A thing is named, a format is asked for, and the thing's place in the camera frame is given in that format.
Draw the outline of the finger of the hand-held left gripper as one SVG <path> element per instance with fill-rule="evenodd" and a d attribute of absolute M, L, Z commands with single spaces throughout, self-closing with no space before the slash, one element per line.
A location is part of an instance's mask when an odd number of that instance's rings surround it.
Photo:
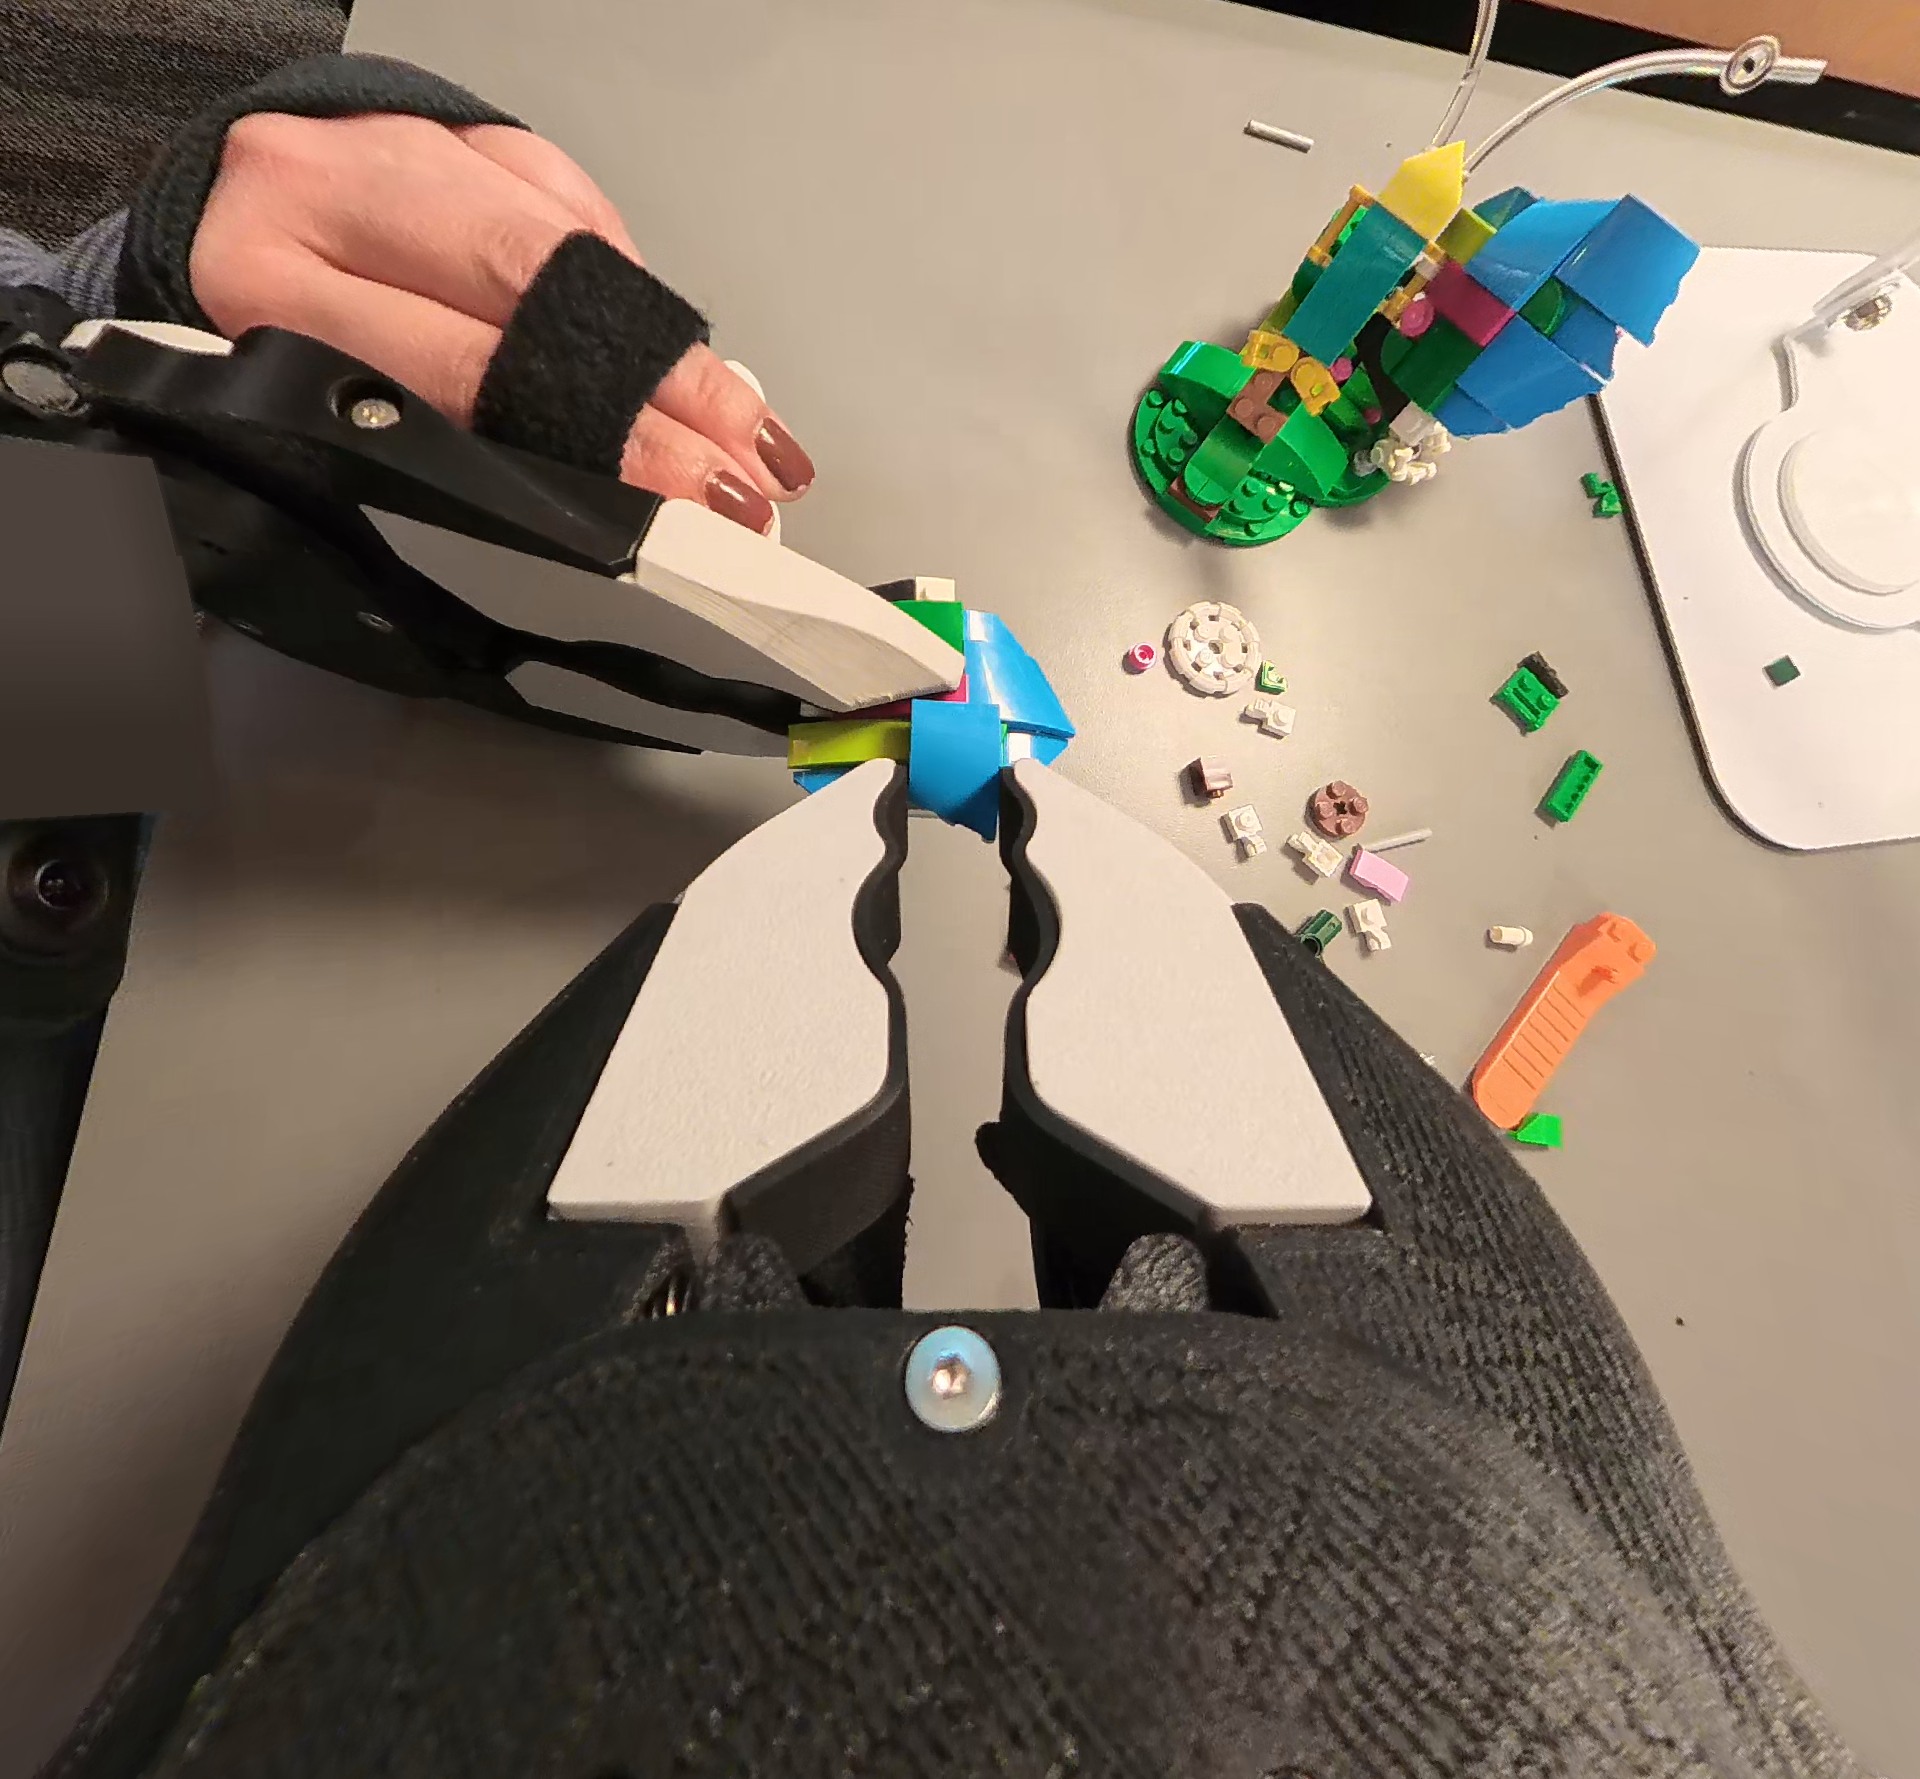
<path fill-rule="evenodd" d="M 897 604 L 697 503 L 663 503 L 622 578 L 366 518 L 423 578 L 518 633 L 647 651 L 830 712 L 941 696 L 966 673 L 964 651 Z"/>
<path fill-rule="evenodd" d="M 656 654 L 524 659 L 502 675 L 530 712 L 626 745 L 737 759 L 788 759 L 799 702 L 751 681 L 710 677 Z"/>

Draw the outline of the black table bracket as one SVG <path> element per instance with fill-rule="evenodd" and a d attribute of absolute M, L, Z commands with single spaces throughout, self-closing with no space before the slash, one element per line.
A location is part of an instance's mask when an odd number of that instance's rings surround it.
<path fill-rule="evenodd" d="M 11 1406 L 152 820 L 3 826 L 3 1406 Z"/>

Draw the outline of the white flat stand base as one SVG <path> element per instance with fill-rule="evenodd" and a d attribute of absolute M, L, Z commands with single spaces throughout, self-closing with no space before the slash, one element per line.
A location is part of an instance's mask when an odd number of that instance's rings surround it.
<path fill-rule="evenodd" d="M 1707 249 L 1596 422 L 1720 801 L 1796 853 L 1913 841 L 1916 241 Z"/>

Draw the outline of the small multicolour lego assembly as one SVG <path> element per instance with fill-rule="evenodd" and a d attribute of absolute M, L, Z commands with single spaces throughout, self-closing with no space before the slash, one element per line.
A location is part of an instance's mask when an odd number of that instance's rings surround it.
<path fill-rule="evenodd" d="M 1043 667 L 999 615 L 970 609 L 946 578 L 889 580 L 874 593 L 960 650 L 964 681 L 946 693 L 879 703 L 851 715 L 805 718 L 788 736 L 788 767 L 797 783 L 816 790 L 827 774 L 870 759 L 909 759 L 909 718 L 920 703 L 986 703 L 995 710 L 1005 762 L 1018 755 L 1017 739 L 1025 742 L 1026 756 L 1057 761 L 1076 726 Z"/>

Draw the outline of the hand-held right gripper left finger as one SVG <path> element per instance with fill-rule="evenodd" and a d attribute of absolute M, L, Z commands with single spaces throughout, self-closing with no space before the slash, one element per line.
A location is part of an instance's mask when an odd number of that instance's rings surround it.
<path fill-rule="evenodd" d="M 900 984 L 905 773 L 859 764 L 672 908 L 548 1192 L 567 1221 L 776 1246 L 832 1307 L 900 1307 L 909 1178 Z"/>

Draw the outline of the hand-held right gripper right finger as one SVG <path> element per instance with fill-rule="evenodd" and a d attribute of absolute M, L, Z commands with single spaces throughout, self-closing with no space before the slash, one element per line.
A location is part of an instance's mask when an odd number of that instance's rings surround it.
<path fill-rule="evenodd" d="M 1245 1286 L 1245 1234 L 1364 1224 L 1374 1196 L 1221 888 L 1033 759 L 1001 773 L 1006 948 L 995 1180 L 1039 1304 L 1094 1307 L 1173 1236 Z"/>

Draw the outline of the white round lego plate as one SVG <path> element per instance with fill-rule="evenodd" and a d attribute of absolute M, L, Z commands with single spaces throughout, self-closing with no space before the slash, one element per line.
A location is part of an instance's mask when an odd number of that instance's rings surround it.
<path fill-rule="evenodd" d="M 1258 683 L 1261 633 L 1234 604 L 1195 601 L 1169 621 L 1164 660 L 1182 689 L 1200 697 L 1234 697 Z"/>

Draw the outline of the blue sloped lego piece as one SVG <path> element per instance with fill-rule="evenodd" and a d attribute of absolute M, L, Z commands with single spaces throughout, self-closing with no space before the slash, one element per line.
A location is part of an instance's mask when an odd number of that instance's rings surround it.
<path fill-rule="evenodd" d="M 920 699 L 908 718 L 908 805 L 995 841 L 1005 731 L 990 702 Z"/>

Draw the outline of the orange lego brick separator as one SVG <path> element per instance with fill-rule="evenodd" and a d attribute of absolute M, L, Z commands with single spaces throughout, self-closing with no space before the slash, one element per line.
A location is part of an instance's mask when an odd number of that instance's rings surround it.
<path fill-rule="evenodd" d="M 1504 1131 L 1533 1118 L 1596 1015 L 1655 956 L 1653 938 L 1618 912 L 1573 925 L 1476 1061 L 1470 1094 L 1482 1118 Z"/>

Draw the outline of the brick bird model on green base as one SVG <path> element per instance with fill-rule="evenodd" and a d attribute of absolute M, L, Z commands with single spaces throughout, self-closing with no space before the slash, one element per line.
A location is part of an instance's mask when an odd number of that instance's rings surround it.
<path fill-rule="evenodd" d="M 1438 475 L 1461 440 L 1596 398 L 1647 347 L 1700 246 L 1632 192 L 1470 201 L 1451 140 L 1357 185 L 1235 343 L 1188 340 L 1134 408 L 1146 496 L 1225 548 Z"/>

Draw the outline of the person's left hand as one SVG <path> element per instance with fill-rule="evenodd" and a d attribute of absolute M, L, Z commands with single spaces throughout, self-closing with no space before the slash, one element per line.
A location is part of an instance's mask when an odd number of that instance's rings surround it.
<path fill-rule="evenodd" d="M 530 132 L 254 113 L 227 132 L 190 283 L 219 334 L 306 334 L 469 425 L 510 316 L 575 233 L 642 261 L 603 190 Z M 769 535 L 813 463 L 756 385 L 697 343 L 636 403 L 622 473 Z"/>

